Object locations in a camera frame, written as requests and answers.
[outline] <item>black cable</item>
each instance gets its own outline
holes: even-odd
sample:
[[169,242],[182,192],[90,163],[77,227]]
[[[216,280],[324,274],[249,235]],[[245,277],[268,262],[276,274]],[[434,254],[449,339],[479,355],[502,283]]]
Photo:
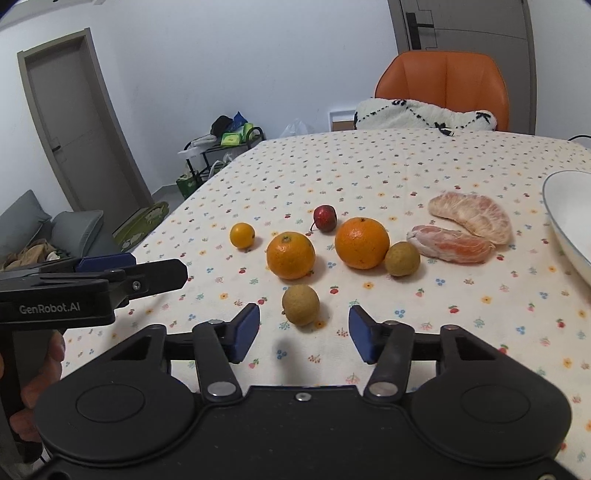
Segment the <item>black cable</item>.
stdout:
[[569,138],[569,142],[573,140],[577,140],[578,138],[591,138],[591,135],[577,135],[576,137]]

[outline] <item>chair backrest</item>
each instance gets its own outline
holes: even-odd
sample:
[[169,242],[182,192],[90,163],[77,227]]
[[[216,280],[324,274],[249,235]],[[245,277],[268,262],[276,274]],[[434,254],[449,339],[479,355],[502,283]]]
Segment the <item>chair backrest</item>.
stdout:
[[408,99],[455,112],[488,110],[496,129],[509,127],[509,98],[505,81],[488,55],[460,51],[408,51],[386,69],[375,89],[376,98]]

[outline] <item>white blanket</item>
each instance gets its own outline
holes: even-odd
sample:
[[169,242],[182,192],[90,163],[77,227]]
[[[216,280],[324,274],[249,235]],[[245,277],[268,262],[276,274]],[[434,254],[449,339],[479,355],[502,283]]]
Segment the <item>white blanket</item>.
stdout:
[[371,98],[359,104],[355,128],[445,128],[472,131],[494,130],[495,116],[487,110],[457,113],[417,100]]

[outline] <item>white wall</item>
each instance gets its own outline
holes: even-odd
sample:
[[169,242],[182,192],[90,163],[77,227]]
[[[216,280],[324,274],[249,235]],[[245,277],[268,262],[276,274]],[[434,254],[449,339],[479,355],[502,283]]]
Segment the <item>white wall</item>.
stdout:
[[0,212],[33,188],[68,208],[41,148],[16,53],[90,27],[111,101],[148,188],[174,183],[176,152],[237,110],[280,135],[294,118],[328,129],[331,109],[373,94],[396,56],[387,0],[107,0],[0,31]]
[[536,133],[591,135],[591,7],[583,0],[529,4],[538,77]]

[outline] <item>green box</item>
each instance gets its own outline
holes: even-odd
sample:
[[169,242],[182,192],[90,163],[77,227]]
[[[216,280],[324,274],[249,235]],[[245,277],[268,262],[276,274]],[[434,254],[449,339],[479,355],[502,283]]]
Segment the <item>green box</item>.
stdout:
[[187,200],[195,191],[197,191],[201,185],[203,185],[203,180],[200,176],[193,178],[192,175],[181,175],[179,178],[177,178],[177,187],[185,200]]

